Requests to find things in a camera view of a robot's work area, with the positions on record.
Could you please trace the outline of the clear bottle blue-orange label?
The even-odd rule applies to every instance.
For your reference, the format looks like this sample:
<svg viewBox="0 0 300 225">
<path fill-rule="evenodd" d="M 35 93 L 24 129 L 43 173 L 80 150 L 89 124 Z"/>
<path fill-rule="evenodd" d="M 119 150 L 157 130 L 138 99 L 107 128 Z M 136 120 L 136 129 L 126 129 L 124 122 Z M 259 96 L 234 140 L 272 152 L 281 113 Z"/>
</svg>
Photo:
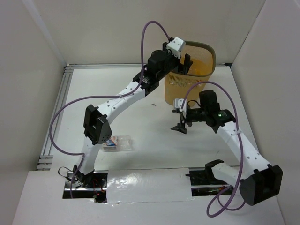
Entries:
<svg viewBox="0 0 300 225">
<path fill-rule="evenodd" d="M 102 144 L 103 151 L 131 151 L 131 137 L 128 135 L 113 135 L 105 143 Z"/>
</svg>

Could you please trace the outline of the clear bottle white cap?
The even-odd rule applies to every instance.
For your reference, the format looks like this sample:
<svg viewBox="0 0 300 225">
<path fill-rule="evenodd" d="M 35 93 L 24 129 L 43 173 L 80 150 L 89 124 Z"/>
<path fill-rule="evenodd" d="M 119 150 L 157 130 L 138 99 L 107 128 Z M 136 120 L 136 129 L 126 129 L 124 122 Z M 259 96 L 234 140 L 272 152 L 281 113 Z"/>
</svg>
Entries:
<svg viewBox="0 0 300 225">
<path fill-rule="evenodd" d="M 176 86 L 183 90 L 189 90 L 194 84 L 195 82 L 188 80 L 188 81 L 179 81 L 177 82 Z"/>
</svg>

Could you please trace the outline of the red cap cola bottle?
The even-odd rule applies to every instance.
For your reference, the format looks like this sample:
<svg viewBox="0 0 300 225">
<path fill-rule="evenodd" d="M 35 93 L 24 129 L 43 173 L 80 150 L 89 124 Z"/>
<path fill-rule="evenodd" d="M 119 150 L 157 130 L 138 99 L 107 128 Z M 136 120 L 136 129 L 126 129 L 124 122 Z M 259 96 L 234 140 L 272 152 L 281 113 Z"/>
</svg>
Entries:
<svg viewBox="0 0 300 225">
<path fill-rule="evenodd" d="M 193 89 L 201 91 L 203 89 L 203 85 L 202 84 L 193 85 L 192 87 L 189 88 L 189 90 L 193 90 Z"/>
</svg>

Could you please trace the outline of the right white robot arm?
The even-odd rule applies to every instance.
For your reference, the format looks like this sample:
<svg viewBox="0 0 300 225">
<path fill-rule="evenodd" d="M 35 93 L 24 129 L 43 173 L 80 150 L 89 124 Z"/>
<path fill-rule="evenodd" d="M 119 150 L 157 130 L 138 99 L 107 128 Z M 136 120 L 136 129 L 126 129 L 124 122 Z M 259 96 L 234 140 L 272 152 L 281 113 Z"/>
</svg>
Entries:
<svg viewBox="0 0 300 225">
<path fill-rule="evenodd" d="M 180 114 L 180 121 L 172 130 L 187 134 L 187 128 L 194 122 L 204 122 L 223 139 L 240 163 L 237 170 L 223 160 L 211 161 L 205 165 L 205 180 L 210 184 L 221 180 L 236 186 L 236 193 L 251 206 L 277 196 L 283 177 L 280 166 L 271 165 L 258 152 L 237 127 L 237 119 L 233 114 L 220 108 L 214 91 L 201 91 L 199 97 L 198 108 L 191 108 L 182 98 L 174 100 L 173 112 Z"/>
</svg>

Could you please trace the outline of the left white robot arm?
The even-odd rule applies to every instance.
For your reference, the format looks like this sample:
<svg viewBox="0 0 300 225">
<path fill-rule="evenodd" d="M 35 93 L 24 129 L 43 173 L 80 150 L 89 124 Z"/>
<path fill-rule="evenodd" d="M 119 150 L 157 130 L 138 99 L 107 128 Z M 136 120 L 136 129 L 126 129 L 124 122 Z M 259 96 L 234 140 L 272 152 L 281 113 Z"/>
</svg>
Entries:
<svg viewBox="0 0 300 225">
<path fill-rule="evenodd" d="M 181 63 L 181 51 L 185 41 L 180 38 L 171 39 L 163 43 L 162 50 L 155 50 L 148 58 L 147 65 L 143 66 L 129 85 L 117 97 L 111 97 L 107 102 L 86 108 L 84 116 L 84 143 L 82 161 L 74 168 L 76 182 L 87 187 L 92 183 L 94 165 L 100 149 L 112 136 L 110 125 L 114 119 L 135 102 L 145 98 L 153 92 L 162 80 L 171 71 L 186 75 L 193 64 L 190 55 L 186 54 Z"/>
</svg>

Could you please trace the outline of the orange mesh waste bin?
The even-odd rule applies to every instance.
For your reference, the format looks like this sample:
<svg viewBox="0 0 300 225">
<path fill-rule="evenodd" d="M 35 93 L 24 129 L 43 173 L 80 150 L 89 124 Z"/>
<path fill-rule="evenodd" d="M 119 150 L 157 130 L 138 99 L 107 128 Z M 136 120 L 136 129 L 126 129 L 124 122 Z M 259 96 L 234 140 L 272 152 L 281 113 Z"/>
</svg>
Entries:
<svg viewBox="0 0 300 225">
<path fill-rule="evenodd" d="M 184 98 L 188 90 L 180 89 L 177 86 L 171 85 L 173 80 L 185 79 L 196 83 L 208 81 L 210 76 L 215 71 L 216 54 L 214 49 L 204 43 L 186 41 L 181 55 L 181 62 L 183 63 L 185 54 L 189 54 L 193 65 L 187 75 L 180 75 L 175 72 L 170 72 L 165 77 L 165 101 L 169 105 L 173 105 L 176 98 Z"/>
</svg>

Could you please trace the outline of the silver tape sheet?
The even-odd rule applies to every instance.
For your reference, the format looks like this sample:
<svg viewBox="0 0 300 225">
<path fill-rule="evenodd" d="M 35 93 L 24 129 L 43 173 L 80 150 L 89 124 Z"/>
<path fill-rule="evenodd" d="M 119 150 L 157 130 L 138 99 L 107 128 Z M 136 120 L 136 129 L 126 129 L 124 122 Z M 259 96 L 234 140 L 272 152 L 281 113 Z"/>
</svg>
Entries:
<svg viewBox="0 0 300 225">
<path fill-rule="evenodd" d="M 163 203 L 192 200 L 187 168 L 115 170 L 107 177 L 108 203 Z"/>
</svg>

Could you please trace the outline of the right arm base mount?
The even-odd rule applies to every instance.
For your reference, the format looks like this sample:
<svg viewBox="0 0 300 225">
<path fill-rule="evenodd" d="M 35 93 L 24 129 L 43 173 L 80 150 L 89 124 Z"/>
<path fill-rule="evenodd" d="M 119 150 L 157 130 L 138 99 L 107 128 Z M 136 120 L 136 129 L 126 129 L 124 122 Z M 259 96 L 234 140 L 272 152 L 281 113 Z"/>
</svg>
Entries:
<svg viewBox="0 0 300 225">
<path fill-rule="evenodd" d="M 185 174 L 190 179 L 192 196 L 213 196 L 220 193 L 229 185 L 214 177 L 212 167 L 223 163 L 223 160 L 217 159 L 208 162 L 203 169 L 192 169 Z"/>
</svg>

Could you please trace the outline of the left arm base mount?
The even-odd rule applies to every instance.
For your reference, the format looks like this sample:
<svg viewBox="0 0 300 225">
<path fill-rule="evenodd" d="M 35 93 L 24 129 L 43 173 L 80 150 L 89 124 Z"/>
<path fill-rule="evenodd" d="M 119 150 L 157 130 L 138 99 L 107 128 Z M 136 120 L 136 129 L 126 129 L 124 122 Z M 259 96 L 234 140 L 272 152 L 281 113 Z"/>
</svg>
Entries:
<svg viewBox="0 0 300 225">
<path fill-rule="evenodd" d="M 63 199 L 94 199 L 96 203 L 107 203 L 107 172 L 94 172 L 87 184 L 80 183 L 77 178 L 71 182 L 73 172 L 65 166 L 58 169 L 58 175 L 65 179 Z"/>
</svg>

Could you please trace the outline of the aluminium frame rail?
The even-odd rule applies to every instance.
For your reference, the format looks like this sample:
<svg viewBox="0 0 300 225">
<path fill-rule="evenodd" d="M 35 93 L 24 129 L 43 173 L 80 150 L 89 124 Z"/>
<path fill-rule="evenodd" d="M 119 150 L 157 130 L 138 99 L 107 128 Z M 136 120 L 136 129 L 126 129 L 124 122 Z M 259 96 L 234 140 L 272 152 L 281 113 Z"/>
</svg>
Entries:
<svg viewBox="0 0 300 225">
<path fill-rule="evenodd" d="M 76 68 L 63 77 L 62 88 L 54 111 L 60 111 L 52 131 L 59 152 L 50 142 L 43 155 L 51 155 L 50 171 L 62 166 L 72 168 L 79 160 L 84 141 L 85 108 L 105 102 L 103 97 L 115 95 L 125 88 L 139 72 L 136 65 Z M 165 102 L 164 82 L 146 98 L 130 106 L 112 123 L 114 135 L 128 135 L 131 151 L 99 151 L 96 170 L 140 170 L 162 168 L 203 167 L 207 162 L 221 159 L 230 165 L 236 158 L 225 142 L 204 123 L 195 123 L 187 134 L 172 131 L 179 115 Z"/>
</svg>

